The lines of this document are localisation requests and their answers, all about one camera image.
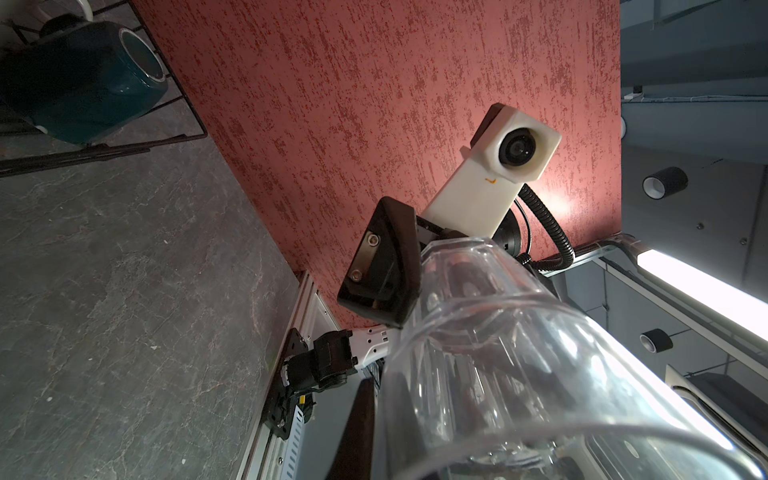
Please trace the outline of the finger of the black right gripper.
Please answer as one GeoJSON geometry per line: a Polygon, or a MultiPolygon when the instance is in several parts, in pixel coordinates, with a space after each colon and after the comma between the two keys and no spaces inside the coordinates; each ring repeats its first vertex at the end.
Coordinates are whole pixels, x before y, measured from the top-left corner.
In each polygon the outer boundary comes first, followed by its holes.
{"type": "Polygon", "coordinates": [[[337,302],[364,319],[400,329],[416,304],[420,286],[415,211],[383,197],[361,237],[337,302]]]}

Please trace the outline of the dark green white-inside mug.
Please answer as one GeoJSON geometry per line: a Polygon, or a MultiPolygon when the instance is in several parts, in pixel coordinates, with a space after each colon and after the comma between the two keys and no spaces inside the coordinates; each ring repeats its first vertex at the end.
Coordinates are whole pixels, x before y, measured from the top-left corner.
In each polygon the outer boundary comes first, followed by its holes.
{"type": "Polygon", "coordinates": [[[57,140],[86,145],[148,113],[168,81],[131,29],[74,14],[43,25],[38,41],[1,60],[1,102],[57,140]]]}

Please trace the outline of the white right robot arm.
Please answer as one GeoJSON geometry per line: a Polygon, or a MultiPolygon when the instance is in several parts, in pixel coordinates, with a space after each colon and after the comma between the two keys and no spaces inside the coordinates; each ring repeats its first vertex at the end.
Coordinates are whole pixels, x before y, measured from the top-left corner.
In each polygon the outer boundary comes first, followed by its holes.
{"type": "Polygon", "coordinates": [[[293,396],[334,388],[386,357],[419,297],[420,244],[414,209],[398,200],[379,200],[339,287],[337,302],[374,327],[335,330],[301,353],[291,350],[279,378],[293,396]]]}

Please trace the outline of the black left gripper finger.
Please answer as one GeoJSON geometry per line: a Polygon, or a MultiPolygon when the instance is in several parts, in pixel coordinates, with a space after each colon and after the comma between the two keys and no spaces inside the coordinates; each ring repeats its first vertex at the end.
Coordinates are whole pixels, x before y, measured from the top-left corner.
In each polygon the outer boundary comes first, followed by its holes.
{"type": "Polygon", "coordinates": [[[327,480],[369,480],[375,430],[374,380],[364,379],[356,392],[327,480]]]}

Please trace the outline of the clear glass cup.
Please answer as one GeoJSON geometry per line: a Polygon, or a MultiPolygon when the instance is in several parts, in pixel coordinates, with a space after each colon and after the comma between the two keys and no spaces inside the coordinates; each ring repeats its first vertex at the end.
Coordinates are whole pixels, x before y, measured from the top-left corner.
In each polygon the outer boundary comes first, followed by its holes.
{"type": "Polygon", "coordinates": [[[487,239],[430,244],[387,356],[375,479],[763,479],[597,322],[487,239]]]}

